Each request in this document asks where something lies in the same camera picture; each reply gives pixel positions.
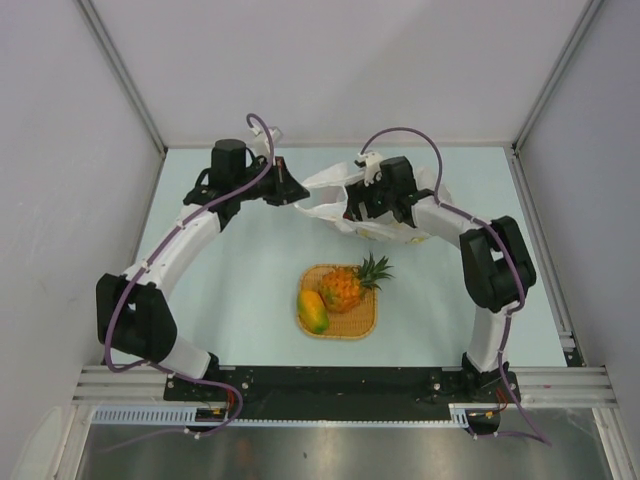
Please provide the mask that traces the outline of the fake pineapple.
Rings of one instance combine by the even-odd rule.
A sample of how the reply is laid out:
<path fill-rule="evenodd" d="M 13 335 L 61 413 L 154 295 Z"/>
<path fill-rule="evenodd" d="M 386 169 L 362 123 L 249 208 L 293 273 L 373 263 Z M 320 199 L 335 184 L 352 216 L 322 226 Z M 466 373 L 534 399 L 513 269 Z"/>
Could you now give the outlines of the fake pineapple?
<path fill-rule="evenodd" d="M 327 310 L 346 313 L 364 300 L 370 292 L 381 288 L 380 282 L 393 277 L 389 258 L 376 260 L 372 253 L 358 265 L 333 268 L 318 285 L 318 293 Z"/>

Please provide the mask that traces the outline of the fake mango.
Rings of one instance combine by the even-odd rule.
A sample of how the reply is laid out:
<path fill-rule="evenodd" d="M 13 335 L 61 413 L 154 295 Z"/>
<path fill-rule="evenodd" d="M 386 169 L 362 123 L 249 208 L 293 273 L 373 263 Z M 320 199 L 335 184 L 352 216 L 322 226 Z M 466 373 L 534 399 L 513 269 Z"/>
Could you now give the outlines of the fake mango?
<path fill-rule="evenodd" d="M 305 329 L 313 334 L 322 334 L 329 327 L 325 304 L 314 290 L 303 289 L 298 293 L 297 314 Z"/>

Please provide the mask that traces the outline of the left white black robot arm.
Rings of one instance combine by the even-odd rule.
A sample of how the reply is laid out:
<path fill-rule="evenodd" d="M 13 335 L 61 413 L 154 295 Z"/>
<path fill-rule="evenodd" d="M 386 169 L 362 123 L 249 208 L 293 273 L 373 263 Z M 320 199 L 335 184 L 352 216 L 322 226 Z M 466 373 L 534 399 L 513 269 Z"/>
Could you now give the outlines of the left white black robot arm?
<path fill-rule="evenodd" d="M 113 351 L 119 351 L 136 357 L 138 365 L 148 363 L 185 379 L 199 399 L 214 397 L 221 387 L 219 360 L 179 335 L 169 296 L 244 202 L 286 206 L 309 195 L 276 155 L 270 134 L 258 135 L 251 145 L 237 139 L 217 141 L 209 167 L 201 171 L 154 249 L 122 274 L 105 274 L 97 282 L 97 333 L 106 365 L 114 372 L 126 371 L 113 362 Z"/>

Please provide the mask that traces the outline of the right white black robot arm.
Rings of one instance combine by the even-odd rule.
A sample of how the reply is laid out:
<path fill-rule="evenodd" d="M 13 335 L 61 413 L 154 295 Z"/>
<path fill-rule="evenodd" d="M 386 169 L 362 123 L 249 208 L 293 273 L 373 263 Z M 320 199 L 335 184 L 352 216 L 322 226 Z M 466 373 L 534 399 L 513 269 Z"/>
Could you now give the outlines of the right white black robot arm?
<path fill-rule="evenodd" d="M 516 400 L 507 376 L 506 344 L 512 317 L 536 283 L 517 222 L 509 216 L 487 222 L 444 201 L 440 177 L 434 187 L 419 188 L 403 156 L 384 159 L 368 152 L 355 164 L 362 173 L 347 182 L 346 219 L 373 220 L 392 213 L 397 222 L 439 237 L 460 252 L 466 291 L 476 305 L 471 341 L 462 357 L 463 393 L 484 401 L 500 390 Z"/>

